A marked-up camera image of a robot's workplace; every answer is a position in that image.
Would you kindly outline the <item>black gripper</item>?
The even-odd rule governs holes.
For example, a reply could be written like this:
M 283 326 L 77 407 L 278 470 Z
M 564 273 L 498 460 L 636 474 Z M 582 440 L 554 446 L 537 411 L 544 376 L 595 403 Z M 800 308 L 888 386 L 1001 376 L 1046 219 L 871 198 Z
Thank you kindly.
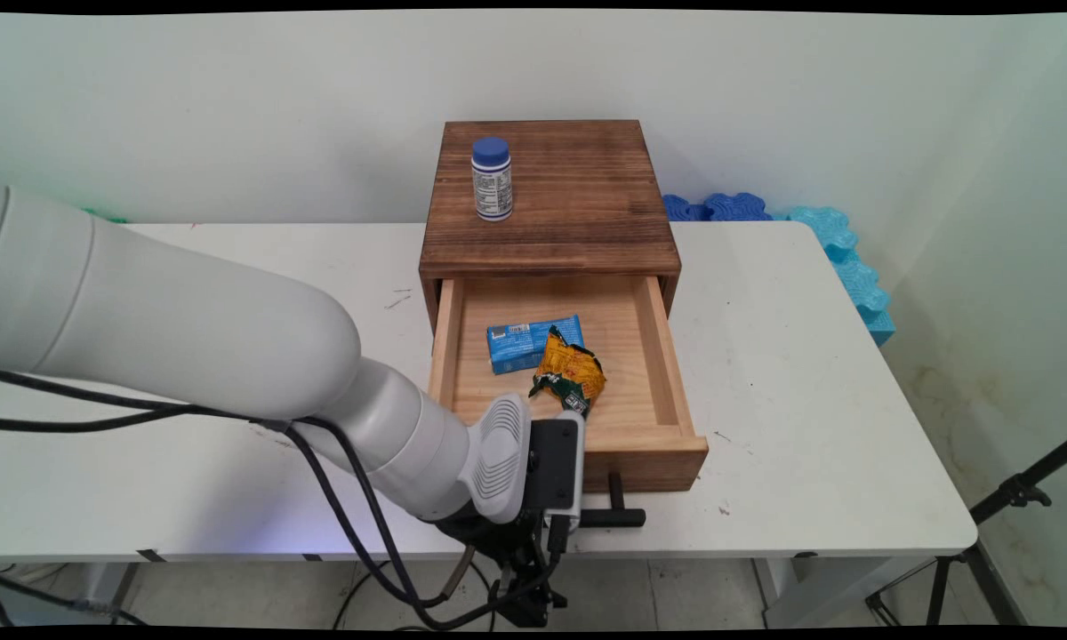
M 526 583 L 534 588 L 517 599 L 494 609 L 513 627 L 546 628 L 554 609 L 566 609 L 569 599 L 553 587 L 567 539 L 580 527 L 580 513 L 559 509 L 522 508 L 517 518 L 505 524 L 489 521 L 471 502 L 433 523 L 441 533 L 488 556 L 498 567 L 509 567 L 493 581 L 493 599 L 504 599 Z

